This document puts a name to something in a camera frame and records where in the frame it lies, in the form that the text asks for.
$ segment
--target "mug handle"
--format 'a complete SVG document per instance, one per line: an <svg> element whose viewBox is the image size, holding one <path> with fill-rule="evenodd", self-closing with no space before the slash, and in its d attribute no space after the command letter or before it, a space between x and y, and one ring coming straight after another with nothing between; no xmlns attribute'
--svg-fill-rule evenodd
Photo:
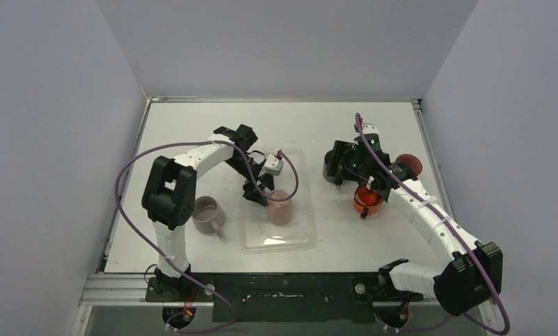
<svg viewBox="0 0 558 336"><path fill-rule="evenodd" d="M216 222L216 221L211 221L211 226L213 227L213 230L215 231L215 234L221 239L224 240L225 236L223 235L223 231L221 231L221 226Z"/></svg>

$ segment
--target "white table surface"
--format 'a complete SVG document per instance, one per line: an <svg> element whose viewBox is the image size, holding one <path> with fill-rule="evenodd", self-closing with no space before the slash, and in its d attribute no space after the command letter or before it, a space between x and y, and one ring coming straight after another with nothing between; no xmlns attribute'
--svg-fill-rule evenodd
<svg viewBox="0 0 558 336"><path fill-rule="evenodd" d="M179 141L205 140L214 129L235 130L243 123L254 129L257 148L301 148L305 153L317 244L312 249L274 253L244 253L238 242L238 207L244 179L220 164L197 184L197 196L215 197L228 217L225 242L205 236L186 223L187 255L193 272L372 272L399 258L437 267L438 259L415 228L398 211L384 203L365 220L352 206L356 184L337 187L322 177L323 157L334 140L353 141L354 115L375 124L382 148L394 160L417 156L424 169L420 179L438 196L433 168L411 103L157 103L152 104L139 144L139 152ZM141 196L153 160L172 157L187 148L170 148L140 159L133 167L123 206L140 230L155 240L155 230L141 207ZM285 164L282 174L291 174ZM117 216L110 241L106 273L142 273L158 260L157 253Z"/></svg>

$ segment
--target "black mounting plate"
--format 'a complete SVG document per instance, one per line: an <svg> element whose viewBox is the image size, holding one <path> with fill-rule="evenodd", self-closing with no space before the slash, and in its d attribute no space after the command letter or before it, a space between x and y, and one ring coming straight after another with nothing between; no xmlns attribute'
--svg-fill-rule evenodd
<svg viewBox="0 0 558 336"><path fill-rule="evenodd" d="M377 287L377 272L359 273L192 273L203 284L213 284L237 309L240 322L325 322L350 320L375 323L367 296L355 293L364 284L374 301L401 302L406 295L387 293ZM182 302L165 293L155 293L156 279L149 279L147 302ZM198 288L193 302L214 300L213 322L226 322L233 311L213 295Z"/></svg>

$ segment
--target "cable tie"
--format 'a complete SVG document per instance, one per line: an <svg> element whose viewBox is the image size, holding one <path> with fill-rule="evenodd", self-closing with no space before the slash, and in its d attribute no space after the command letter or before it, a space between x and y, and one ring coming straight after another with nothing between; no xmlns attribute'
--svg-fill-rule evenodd
<svg viewBox="0 0 558 336"><path fill-rule="evenodd" d="M423 209L428 203L435 203L437 200L438 200L438 198L436 196L429 196L423 202L417 204L416 207L414 208L414 210L419 211L419 210Z"/></svg>
<svg viewBox="0 0 558 336"><path fill-rule="evenodd" d="M444 222L451 221L451 220L452 220L452 217L450 217L449 215L446 215L442 220L440 220L437 224L435 224L435 226L433 227L433 231L435 231L435 229L440 227L440 225L442 225Z"/></svg>

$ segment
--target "red wire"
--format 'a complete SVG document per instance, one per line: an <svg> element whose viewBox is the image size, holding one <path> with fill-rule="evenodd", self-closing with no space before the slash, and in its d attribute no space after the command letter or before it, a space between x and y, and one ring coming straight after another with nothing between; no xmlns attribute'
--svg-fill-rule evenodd
<svg viewBox="0 0 558 336"><path fill-rule="evenodd" d="M407 304L405 305L405 308L403 309L403 313L406 312L408 310L408 306L410 305L410 294L407 295L407 299L409 299L409 301L407 302Z"/></svg>
<svg viewBox="0 0 558 336"><path fill-rule="evenodd" d="M192 296L190 296L190 298L188 299L188 301L184 302L184 310L183 310L183 317L186 317L186 312L188 311L188 306L187 304L192 302L192 300L194 300L194 297L196 296L196 287L192 287Z"/></svg>

